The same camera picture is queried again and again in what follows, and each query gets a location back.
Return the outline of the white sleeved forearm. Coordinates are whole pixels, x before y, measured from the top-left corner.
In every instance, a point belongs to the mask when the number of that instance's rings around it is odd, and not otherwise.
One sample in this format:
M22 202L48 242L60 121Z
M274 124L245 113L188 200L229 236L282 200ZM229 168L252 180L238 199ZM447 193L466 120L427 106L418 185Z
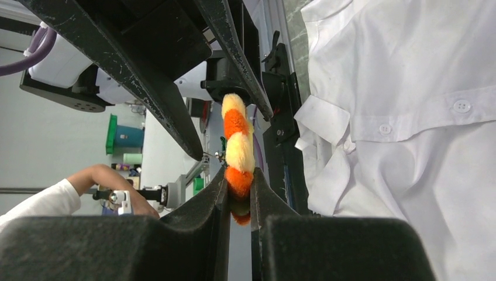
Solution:
M81 208L80 197L73 185L67 179L63 179L1 215L1 232L18 218L72 215Z

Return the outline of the white button shirt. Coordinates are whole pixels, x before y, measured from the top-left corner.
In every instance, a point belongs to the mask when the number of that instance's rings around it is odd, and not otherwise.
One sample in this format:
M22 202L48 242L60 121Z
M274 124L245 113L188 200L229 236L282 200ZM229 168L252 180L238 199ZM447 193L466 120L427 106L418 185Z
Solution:
M391 217L438 280L495 279L495 2L312 1L308 208Z

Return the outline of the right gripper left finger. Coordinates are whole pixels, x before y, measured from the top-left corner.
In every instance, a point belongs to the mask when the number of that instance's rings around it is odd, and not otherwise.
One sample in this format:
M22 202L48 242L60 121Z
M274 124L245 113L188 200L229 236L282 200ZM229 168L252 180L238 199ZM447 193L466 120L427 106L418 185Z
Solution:
M230 215L224 172L160 219L18 218L1 232L1 279L226 280Z

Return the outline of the person hand in background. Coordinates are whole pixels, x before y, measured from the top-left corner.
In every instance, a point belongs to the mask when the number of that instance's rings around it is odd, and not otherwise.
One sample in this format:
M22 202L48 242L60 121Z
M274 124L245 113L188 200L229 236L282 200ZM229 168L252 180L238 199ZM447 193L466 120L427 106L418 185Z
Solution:
M124 177L107 165L97 164L87 167L67 177L67 180L80 196L92 186L97 185L107 187L112 191L128 191L134 214L160 218L158 212L147 200Z

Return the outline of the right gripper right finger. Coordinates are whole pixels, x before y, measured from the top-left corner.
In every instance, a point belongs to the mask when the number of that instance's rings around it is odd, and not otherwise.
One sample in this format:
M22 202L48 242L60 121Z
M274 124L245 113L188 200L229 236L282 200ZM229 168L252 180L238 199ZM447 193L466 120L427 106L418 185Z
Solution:
M415 230L393 218L297 214L254 171L254 280L434 280Z

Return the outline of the orange yellow flower brooch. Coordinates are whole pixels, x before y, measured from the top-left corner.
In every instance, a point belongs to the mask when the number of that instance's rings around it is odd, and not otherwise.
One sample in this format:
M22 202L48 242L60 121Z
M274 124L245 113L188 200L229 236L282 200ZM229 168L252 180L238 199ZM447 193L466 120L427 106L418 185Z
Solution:
M237 94L226 94L221 116L226 138L225 180L230 196L230 212L239 225L250 222L250 190L256 161L253 149L253 125L247 118L246 106Z

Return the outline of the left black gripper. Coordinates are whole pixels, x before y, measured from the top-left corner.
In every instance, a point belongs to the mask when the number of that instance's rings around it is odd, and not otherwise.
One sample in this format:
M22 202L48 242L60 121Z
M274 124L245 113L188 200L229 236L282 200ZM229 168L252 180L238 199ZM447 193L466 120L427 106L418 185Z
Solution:
M229 71L210 91L248 93L266 121L273 110L255 72L256 27L242 1L21 1L142 102L183 151L204 155L173 82L212 56L209 30Z

